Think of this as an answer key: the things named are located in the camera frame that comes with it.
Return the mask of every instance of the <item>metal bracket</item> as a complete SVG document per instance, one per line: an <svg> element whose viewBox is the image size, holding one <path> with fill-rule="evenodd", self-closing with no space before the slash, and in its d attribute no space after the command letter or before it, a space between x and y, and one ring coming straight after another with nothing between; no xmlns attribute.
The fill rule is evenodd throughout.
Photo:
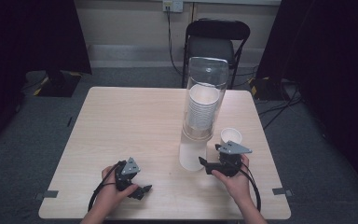
<svg viewBox="0 0 358 224"><path fill-rule="evenodd" d="M141 172L141 169L139 168L138 164L136 164L133 157L130 157L124 166L123 170L121 171L122 175L130 175Z"/></svg>
<svg viewBox="0 0 358 224"><path fill-rule="evenodd" d="M295 195L291 189L284 189L284 188L273 189L272 192L274 193L274 195L284 194L284 195L286 195L286 197L291 197L291 196Z"/></svg>
<svg viewBox="0 0 358 224"><path fill-rule="evenodd" d="M243 154L243 153L252 153L250 148L244 147L238 143L228 141L223 144L220 148L217 149L219 152L233 155L233 154Z"/></svg>
<svg viewBox="0 0 358 224"><path fill-rule="evenodd" d="M34 196L35 200L43 201L44 198L57 198L57 190L46 190L44 193L37 193Z"/></svg>

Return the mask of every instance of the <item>wooden table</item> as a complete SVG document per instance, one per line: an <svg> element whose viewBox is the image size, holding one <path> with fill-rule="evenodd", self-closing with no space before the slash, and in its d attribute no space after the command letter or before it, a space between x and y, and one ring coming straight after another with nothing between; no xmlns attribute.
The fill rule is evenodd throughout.
<svg viewBox="0 0 358 224"><path fill-rule="evenodd" d="M58 195L44 199L39 216L82 218L101 170L133 157L142 171L132 181L153 188L141 201L126 199L110 219L241 219L214 176L204 169L189 172L179 162L185 98L185 89L91 88L48 188ZM214 144L226 127L239 130L242 144L253 150L248 157L262 215L289 218L285 195L272 192L282 184L248 91L226 91L208 142L208 161L217 161Z"/></svg>

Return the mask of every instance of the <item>paper cup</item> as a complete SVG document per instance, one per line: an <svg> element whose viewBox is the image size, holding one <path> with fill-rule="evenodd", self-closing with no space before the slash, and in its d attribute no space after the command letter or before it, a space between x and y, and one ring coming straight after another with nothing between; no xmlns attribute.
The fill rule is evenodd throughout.
<svg viewBox="0 0 358 224"><path fill-rule="evenodd" d="M220 133L220 145L224 145L226 142L232 141L240 144L242 141L242 135L236 129L226 128Z"/></svg>
<svg viewBox="0 0 358 224"><path fill-rule="evenodd" d="M179 146L179 162L188 171L198 171L203 168L199 157L206 158L207 140L194 141L182 133Z"/></svg>
<svg viewBox="0 0 358 224"><path fill-rule="evenodd" d="M187 124L196 130L207 130L212 126L214 112L219 100L219 90L213 86L194 85L190 89Z"/></svg>

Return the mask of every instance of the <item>person's arm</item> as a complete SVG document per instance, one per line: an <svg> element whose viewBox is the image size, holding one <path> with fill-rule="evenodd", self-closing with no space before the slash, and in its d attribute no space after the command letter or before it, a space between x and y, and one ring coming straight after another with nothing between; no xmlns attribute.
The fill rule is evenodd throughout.
<svg viewBox="0 0 358 224"><path fill-rule="evenodd" d="M103 170L103 178L107 175L112 167L106 167ZM91 210L84 216L81 221L82 224L99 224L103 223L104 219L115 210L118 205L130 194L132 194L138 188L137 185L133 184L123 191L118 191L116 185L113 184L115 180L115 172L113 172L105 181L105 184L101 191L97 195L94 205Z"/></svg>
<svg viewBox="0 0 358 224"><path fill-rule="evenodd" d="M242 162L249 167L249 159L245 155L241 155L241 157ZM241 169L248 172L244 165ZM246 224L267 223L252 201L249 190L249 179L245 175L238 172L232 177L227 177L216 170L212 170L212 174L226 186L229 195L234 199L234 202L240 208Z"/></svg>

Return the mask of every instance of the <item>black cable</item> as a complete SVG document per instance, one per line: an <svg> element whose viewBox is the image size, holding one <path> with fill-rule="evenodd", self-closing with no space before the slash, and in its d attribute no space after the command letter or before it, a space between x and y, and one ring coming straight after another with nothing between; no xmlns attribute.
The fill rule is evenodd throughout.
<svg viewBox="0 0 358 224"><path fill-rule="evenodd" d="M165 10L167 11L167 19L168 19L168 49L170 51L170 58L171 58L171 64L173 66L173 68L175 69L175 71L182 76L182 73L179 71L179 69L177 69L177 67L175 66L175 63L173 62L173 57L172 57L172 39L171 39L171 9L169 7L165 7Z"/></svg>
<svg viewBox="0 0 358 224"><path fill-rule="evenodd" d="M268 103L269 101L260 101L260 102L257 102L257 103L255 103L255 105L261 105L261 104L266 104L266 103Z"/></svg>
<svg viewBox="0 0 358 224"><path fill-rule="evenodd" d="M194 20L194 7L196 6L196 3L192 3L193 4L193 8L191 9L191 21L193 21Z"/></svg>
<svg viewBox="0 0 358 224"><path fill-rule="evenodd" d="M29 85L29 86L26 86L26 87L22 88L21 91L25 91L25 90L27 90L27 89L29 89L29 88L35 86L36 84L41 83L43 80L45 80L45 78L46 78L47 76L48 76L48 73L45 72L45 75L42 77L42 79L40 79L39 81L37 81L37 82L34 83L34 84L31 84L31 85Z"/></svg>
<svg viewBox="0 0 358 224"><path fill-rule="evenodd" d="M252 73L239 74L239 75L235 75L235 77L246 77L246 76L254 75L254 74L257 73L257 71L255 71L255 69L256 69L258 66L259 66L259 65L256 65L255 67L253 67ZM236 84L236 85L233 85L232 87L239 87L239 86L241 86L241 85L244 85L246 82L249 82L250 79L251 79L251 77L248 78L246 81L242 82L241 84Z"/></svg>
<svg viewBox="0 0 358 224"><path fill-rule="evenodd" d="M112 174L112 172L119 166L124 164L124 161L119 161L118 163L116 163L112 169L109 170L109 172L107 173L107 175L103 178L103 181L101 181L101 183L98 185L97 189L94 190L94 193L92 194L91 198L89 199L89 211L91 210L92 206L94 205L94 201L95 198L97 197L98 193L101 191L101 189L103 187L105 187L106 185L114 185L115 183L104 183L105 180L110 176L110 174Z"/></svg>
<svg viewBox="0 0 358 224"><path fill-rule="evenodd" d="M302 101L302 97L298 97L296 98L290 105L296 105L298 103L300 103ZM267 114L268 112L272 112L272 111L275 111L275 110L279 110L279 109L282 109L283 107L285 107L287 104L286 103L282 103L282 104L279 104L279 105L275 105L273 107L271 107L270 109L266 110L266 111L263 111L263 112L260 112L258 113L258 115L265 115Z"/></svg>
<svg viewBox="0 0 358 224"><path fill-rule="evenodd" d="M260 198L260 192L258 191L258 188L257 188L257 185L255 184L255 179L252 175L252 172L251 170L249 169L249 167L245 164L243 164L242 162L242 165L244 165L246 167L246 169L249 171L249 174L246 174L246 172L244 172L241 168L237 167L236 165L234 165L231 161L228 161L228 160L225 160L225 159L222 159L224 162L226 162L228 165L232 166L233 168L237 169L239 172L241 172L243 175L246 176L246 178L249 179L249 182L251 182L252 184L252 187L255 191L255 199L256 199L256 207L257 207L257 210L260 212L261 211L261 198Z"/></svg>
<svg viewBox="0 0 358 224"><path fill-rule="evenodd" d="M267 127L272 123L272 121L274 121L278 116L280 116L280 114L283 112L283 110L285 110L287 107L290 106L290 104L292 103L292 101L295 98L296 93L298 92L298 86L296 87L295 92L293 93L292 97L290 98L289 102L278 112L278 114L276 114L270 121L269 123L266 124L266 126L263 127L263 130L266 130Z"/></svg>

